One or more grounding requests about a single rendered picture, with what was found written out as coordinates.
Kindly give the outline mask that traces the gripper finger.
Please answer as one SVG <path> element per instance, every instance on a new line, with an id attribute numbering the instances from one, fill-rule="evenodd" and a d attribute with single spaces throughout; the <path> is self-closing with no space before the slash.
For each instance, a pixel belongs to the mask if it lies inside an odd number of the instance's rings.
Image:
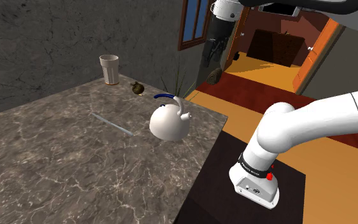
<path id="1" fill-rule="evenodd" d="M 214 40 L 213 39 L 207 39 L 205 44 L 204 44 L 204 48 L 203 48 L 203 52 L 202 52 L 202 64 L 203 67 L 208 67 L 209 63 L 210 63 L 210 53 L 213 49 L 214 46 Z"/>
<path id="2" fill-rule="evenodd" d="M 216 47 L 213 52 L 213 60 L 215 62 L 219 62 L 221 60 L 221 55 L 223 54 L 225 48 L 226 48 L 225 40 L 221 40 L 218 43 L 216 43 Z"/>

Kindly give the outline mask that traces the brown-orange door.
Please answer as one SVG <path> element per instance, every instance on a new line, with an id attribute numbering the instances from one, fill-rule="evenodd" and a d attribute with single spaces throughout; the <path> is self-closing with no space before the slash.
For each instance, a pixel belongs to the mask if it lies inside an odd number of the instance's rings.
<path id="1" fill-rule="evenodd" d="M 224 64 L 223 71 L 226 71 L 232 65 L 234 56 L 238 52 L 237 49 L 238 49 L 238 44 L 240 42 L 240 35 L 242 29 L 244 28 L 244 24 L 249 14 L 249 11 L 250 11 L 249 7 L 244 7 L 244 9 L 242 10 L 240 20 L 236 24 L 235 32 L 233 33 L 233 37 L 231 39 L 230 51 L 228 52 L 228 56 Z"/>

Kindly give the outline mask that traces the brown rolled mat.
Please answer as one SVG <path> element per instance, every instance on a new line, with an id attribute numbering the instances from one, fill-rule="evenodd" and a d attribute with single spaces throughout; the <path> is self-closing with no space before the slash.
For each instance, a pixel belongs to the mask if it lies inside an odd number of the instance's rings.
<path id="1" fill-rule="evenodd" d="M 217 84 L 221 78 L 222 73 L 223 70 L 221 68 L 216 68 L 208 75 L 206 83 L 208 83 L 209 85 Z"/>

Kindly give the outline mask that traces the brown-framed window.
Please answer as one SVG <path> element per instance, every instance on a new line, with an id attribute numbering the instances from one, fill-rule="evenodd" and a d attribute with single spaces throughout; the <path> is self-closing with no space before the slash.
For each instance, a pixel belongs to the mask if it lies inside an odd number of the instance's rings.
<path id="1" fill-rule="evenodd" d="M 211 17 L 210 7 L 214 0 L 182 0 L 179 28 L 179 51 L 202 44 L 207 39 Z"/>

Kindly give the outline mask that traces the green grass plant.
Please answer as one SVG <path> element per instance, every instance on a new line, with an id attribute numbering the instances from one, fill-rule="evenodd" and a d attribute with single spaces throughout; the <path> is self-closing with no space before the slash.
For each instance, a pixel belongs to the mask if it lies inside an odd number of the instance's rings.
<path id="1" fill-rule="evenodd" d="M 196 84 L 196 80 L 194 80 L 194 82 L 191 84 L 190 87 L 188 87 L 185 91 L 185 93 L 183 93 L 181 95 L 181 92 L 184 90 L 183 89 L 183 83 L 186 77 L 186 69 L 183 71 L 183 74 L 180 74 L 180 67 L 181 67 L 181 60 L 178 59 L 177 62 L 177 71 L 173 74 L 173 94 L 175 96 L 181 97 L 183 99 L 185 99 L 187 96 L 189 96 L 189 94 L 191 93 L 192 90 L 194 90 L 195 84 Z"/>

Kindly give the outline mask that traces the dark brown cabinet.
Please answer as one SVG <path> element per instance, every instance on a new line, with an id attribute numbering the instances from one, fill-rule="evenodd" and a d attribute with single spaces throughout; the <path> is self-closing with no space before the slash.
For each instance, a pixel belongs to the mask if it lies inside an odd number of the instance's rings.
<path id="1" fill-rule="evenodd" d="M 247 56 L 290 67 L 304 42 L 299 36 L 256 29 Z"/>

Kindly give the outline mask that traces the dark olive pear-shaped object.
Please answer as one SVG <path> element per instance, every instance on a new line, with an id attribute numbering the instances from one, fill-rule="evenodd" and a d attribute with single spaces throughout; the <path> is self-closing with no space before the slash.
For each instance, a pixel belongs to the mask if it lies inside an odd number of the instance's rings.
<path id="1" fill-rule="evenodd" d="M 142 93 L 144 92 L 144 85 L 138 83 L 137 81 L 131 83 L 131 86 L 132 86 L 132 92 L 134 94 L 142 95 Z"/>

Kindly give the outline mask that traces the orange door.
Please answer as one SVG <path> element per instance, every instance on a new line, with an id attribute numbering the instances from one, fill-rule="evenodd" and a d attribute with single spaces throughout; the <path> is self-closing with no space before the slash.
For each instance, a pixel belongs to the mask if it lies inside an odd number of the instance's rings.
<path id="1" fill-rule="evenodd" d="M 309 53 L 293 79 L 295 94 L 302 94 L 344 29 L 344 26 L 332 18 L 327 21 L 313 47 L 308 49 Z"/>

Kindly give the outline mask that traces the white ribbed cup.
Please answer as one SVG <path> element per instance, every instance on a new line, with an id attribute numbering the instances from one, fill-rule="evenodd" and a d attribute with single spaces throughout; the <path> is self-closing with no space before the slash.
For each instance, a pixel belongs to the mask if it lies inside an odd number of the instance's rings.
<path id="1" fill-rule="evenodd" d="M 102 66 L 105 84 L 119 84 L 119 57 L 116 55 L 101 55 L 99 60 Z"/>

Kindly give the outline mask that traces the thin grey stick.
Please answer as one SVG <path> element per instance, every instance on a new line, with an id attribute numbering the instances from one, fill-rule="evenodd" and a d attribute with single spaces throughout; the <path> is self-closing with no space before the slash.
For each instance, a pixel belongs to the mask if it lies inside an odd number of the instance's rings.
<path id="1" fill-rule="evenodd" d="M 100 121 L 102 121 L 102 122 L 104 122 L 106 124 L 112 125 L 113 127 L 116 127 L 117 129 L 119 129 L 120 131 L 122 131 L 122 132 L 124 132 L 126 134 L 128 134 L 130 136 L 134 136 L 134 134 L 132 132 L 130 132 L 129 130 L 124 129 L 123 127 L 120 127 L 119 125 L 116 125 L 116 124 L 110 122 L 109 120 L 106 120 L 105 118 L 103 118 L 103 117 L 101 117 L 101 116 L 99 116 L 99 115 L 97 115 L 95 113 L 92 113 L 92 115 L 94 117 L 96 117 L 97 119 L 99 119 Z"/>

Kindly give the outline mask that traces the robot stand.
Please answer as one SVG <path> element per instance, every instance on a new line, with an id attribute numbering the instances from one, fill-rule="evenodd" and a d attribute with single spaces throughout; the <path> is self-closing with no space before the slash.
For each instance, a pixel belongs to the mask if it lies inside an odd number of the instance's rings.
<path id="1" fill-rule="evenodd" d="M 229 170 L 247 144 L 220 132 L 173 224 L 302 224 L 306 175 L 276 160 L 280 198 L 265 208 L 235 192 Z"/>

